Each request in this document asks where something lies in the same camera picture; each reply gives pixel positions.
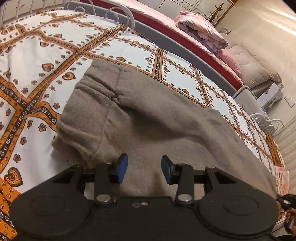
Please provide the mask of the white metal headboard frame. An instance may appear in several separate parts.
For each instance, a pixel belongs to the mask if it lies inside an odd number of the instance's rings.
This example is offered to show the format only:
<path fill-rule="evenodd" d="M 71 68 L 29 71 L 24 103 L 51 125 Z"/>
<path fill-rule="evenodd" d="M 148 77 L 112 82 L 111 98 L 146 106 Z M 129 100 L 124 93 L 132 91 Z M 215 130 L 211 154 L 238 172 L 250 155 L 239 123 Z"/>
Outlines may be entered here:
<path fill-rule="evenodd" d="M 258 124 L 258 126 L 265 134 L 269 134 L 271 136 L 274 136 L 279 130 L 284 127 L 282 120 L 269 119 L 267 116 L 261 113 L 251 114 L 250 117 Z"/>

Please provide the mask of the white wine bottle box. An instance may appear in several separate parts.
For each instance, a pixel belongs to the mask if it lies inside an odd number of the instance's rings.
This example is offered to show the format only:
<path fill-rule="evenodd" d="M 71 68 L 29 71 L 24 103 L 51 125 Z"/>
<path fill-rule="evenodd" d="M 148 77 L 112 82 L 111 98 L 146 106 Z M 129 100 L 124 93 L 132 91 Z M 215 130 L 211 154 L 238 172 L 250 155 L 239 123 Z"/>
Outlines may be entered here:
<path fill-rule="evenodd" d="M 257 103 L 263 111 L 267 112 L 276 102 L 281 100 L 283 93 L 276 83 L 273 83 L 260 97 L 257 98 Z"/>

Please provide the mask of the white sliding door wardrobe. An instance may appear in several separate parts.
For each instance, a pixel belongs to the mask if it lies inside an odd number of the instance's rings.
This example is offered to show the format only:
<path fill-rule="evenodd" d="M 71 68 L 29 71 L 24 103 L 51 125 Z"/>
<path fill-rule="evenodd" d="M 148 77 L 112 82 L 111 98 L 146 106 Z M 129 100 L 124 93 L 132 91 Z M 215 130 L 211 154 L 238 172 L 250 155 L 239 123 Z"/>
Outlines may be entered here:
<path fill-rule="evenodd" d="M 217 22 L 234 5 L 234 1 L 229 0 L 139 0 L 138 2 L 159 11 L 171 19 L 175 19 L 181 11 L 190 11 L 210 20 L 215 11 L 221 6 L 221 11 L 217 13 L 214 22 Z"/>

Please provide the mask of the white wall switch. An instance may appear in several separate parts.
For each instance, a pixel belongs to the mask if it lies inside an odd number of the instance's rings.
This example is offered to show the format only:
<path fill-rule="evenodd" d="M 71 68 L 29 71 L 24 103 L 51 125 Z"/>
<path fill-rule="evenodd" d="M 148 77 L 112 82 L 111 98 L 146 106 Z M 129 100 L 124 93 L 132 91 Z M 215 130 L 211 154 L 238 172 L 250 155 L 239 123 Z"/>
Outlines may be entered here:
<path fill-rule="evenodd" d="M 284 99 L 285 99 L 285 101 L 287 102 L 287 104 L 289 105 L 290 108 L 292 108 L 295 105 L 295 100 L 291 96 L 285 95 Z"/>

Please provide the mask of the wooden coat stand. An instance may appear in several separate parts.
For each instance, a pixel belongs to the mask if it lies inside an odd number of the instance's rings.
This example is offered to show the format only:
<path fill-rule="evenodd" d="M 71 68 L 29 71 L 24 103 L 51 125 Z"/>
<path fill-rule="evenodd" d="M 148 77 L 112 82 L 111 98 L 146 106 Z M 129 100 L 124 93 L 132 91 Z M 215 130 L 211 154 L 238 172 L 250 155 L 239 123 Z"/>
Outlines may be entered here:
<path fill-rule="evenodd" d="M 218 18 L 218 13 L 223 10 L 224 3 L 221 3 L 219 6 L 215 6 L 215 11 L 210 13 L 208 21 L 213 23 L 216 18 Z"/>

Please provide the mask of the folded peach checked cloth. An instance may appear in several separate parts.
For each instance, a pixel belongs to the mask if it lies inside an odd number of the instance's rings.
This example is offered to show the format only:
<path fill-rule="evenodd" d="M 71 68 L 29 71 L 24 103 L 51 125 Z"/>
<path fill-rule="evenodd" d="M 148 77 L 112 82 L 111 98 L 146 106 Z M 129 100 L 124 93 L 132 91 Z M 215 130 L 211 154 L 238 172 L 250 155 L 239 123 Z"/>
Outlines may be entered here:
<path fill-rule="evenodd" d="M 290 186 L 290 173 L 284 167 L 274 166 L 276 191 L 279 196 L 288 194 Z"/>

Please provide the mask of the grey-brown fleece pants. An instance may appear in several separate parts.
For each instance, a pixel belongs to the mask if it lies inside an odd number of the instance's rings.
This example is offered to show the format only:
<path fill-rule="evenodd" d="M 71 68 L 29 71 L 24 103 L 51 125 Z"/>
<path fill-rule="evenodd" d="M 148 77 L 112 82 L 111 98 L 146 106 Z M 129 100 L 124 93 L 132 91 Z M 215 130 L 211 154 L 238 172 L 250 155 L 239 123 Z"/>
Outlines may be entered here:
<path fill-rule="evenodd" d="M 276 197 L 275 178 L 215 109 L 206 109 L 127 66 L 94 60 L 56 123 L 53 148 L 94 168 L 128 155 L 122 195 L 175 196 L 162 156 L 195 169 L 217 167 Z"/>

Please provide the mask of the pink pillow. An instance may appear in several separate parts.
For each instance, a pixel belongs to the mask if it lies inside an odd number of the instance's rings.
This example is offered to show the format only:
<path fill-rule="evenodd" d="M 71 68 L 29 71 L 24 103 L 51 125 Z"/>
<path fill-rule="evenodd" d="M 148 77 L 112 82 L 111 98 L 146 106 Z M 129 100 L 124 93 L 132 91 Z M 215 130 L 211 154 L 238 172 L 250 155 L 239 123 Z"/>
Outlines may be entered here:
<path fill-rule="evenodd" d="M 241 69 L 240 69 L 239 63 L 227 49 L 219 50 L 218 57 L 225 64 L 227 64 L 237 74 L 238 77 L 241 78 Z"/>

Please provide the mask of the folded pink comforter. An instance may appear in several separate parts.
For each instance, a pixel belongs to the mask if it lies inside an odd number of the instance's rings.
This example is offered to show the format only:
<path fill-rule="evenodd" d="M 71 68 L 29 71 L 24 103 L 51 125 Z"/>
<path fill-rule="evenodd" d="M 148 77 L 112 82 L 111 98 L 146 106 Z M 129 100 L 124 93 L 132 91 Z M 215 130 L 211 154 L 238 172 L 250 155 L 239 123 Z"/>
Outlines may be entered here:
<path fill-rule="evenodd" d="M 179 29 L 196 39 L 214 55 L 219 55 L 228 46 L 215 27 L 199 14 L 181 11 L 175 22 Z"/>

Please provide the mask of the orange heart patterned bedsheet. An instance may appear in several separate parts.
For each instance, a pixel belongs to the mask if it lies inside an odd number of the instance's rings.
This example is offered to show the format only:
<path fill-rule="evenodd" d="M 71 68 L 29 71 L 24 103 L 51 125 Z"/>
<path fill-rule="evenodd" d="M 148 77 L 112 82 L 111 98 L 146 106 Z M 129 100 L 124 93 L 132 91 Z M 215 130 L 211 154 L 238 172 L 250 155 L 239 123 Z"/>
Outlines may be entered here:
<path fill-rule="evenodd" d="M 17 235 L 11 202 L 71 166 L 52 147 L 56 122 L 94 59 L 123 63 L 201 107 L 217 109 L 255 154 L 259 177 L 275 176 L 270 141 L 216 79 L 204 75 L 201 64 L 112 20 L 47 11 L 1 28 L 1 240 Z"/>

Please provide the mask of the pink quilted large bed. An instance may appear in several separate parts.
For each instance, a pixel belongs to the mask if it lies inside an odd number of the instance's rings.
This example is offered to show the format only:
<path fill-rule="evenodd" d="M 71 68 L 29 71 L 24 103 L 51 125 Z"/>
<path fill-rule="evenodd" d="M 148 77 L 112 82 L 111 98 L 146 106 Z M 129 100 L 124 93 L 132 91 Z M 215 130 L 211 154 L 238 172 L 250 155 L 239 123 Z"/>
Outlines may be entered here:
<path fill-rule="evenodd" d="M 179 29 L 171 18 L 138 1 L 115 2 L 124 4 L 131 10 L 136 31 L 196 66 L 221 89 L 238 90 L 243 86 L 241 78 L 218 55 L 214 55 L 196 39 Z M 94 1 L 94 4 L 99 7 L 108 6 L 103 1 Z"/>

